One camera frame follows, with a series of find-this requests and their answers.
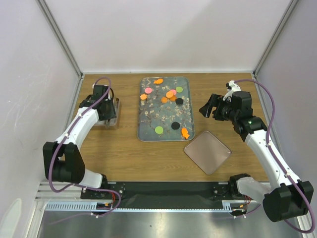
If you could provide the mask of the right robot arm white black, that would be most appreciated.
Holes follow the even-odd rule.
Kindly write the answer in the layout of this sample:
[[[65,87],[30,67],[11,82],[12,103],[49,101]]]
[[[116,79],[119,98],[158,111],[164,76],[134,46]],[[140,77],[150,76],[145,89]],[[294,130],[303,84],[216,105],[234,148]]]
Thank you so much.
[[[269,179],[270,186],[264,186],[247,174],[232,176],[228,187],[231,198],[250,197],[263,206],[272,222],[309,212],[313,186],[309,181],[301,181],[287,166],[272,143],[265,123],[253,115],[249,92],[236,91],[228,97],[212,94],[199,112],[206,118],[232,122],[235,132],[254,152]]]

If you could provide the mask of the clear box with paper cups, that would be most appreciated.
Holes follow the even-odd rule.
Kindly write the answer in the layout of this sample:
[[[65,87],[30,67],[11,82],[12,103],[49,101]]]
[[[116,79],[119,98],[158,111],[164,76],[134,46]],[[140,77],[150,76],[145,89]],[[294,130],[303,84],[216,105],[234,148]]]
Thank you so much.
[[[116,118],[111,121],[110,126],[107,126],[106,120],[97,122],[92,130],[117,130],[119,128],[119,121],[121,115],[121,101],[119,98],[114,99],[114,106],[116,111]]]

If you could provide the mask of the brown translucent box lid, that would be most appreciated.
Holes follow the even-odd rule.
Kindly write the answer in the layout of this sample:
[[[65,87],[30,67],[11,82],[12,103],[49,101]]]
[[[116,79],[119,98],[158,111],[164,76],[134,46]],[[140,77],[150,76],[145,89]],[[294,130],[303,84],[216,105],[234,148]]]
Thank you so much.
[[[232,151],[210,131],[203,131],[185,148],[185,154],[206,174],[213,174]]]

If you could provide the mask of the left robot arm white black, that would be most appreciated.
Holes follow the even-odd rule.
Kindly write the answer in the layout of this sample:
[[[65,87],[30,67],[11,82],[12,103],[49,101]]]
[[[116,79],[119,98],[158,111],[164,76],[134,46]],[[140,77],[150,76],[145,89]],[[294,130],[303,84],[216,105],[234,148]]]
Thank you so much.
[[[80,103],[66,131],[54,142],[46,142],[43,146],[45,176],[52,191],[62,191],[54,187],[53,182],[57,181],[65,182],[66,188],[75,185],[89,189],[97,198],[108,195],[106,176],[86,168],[80,148],[95,125],[107,125],[116,118],[111,86],[94,84],[92,94]]]

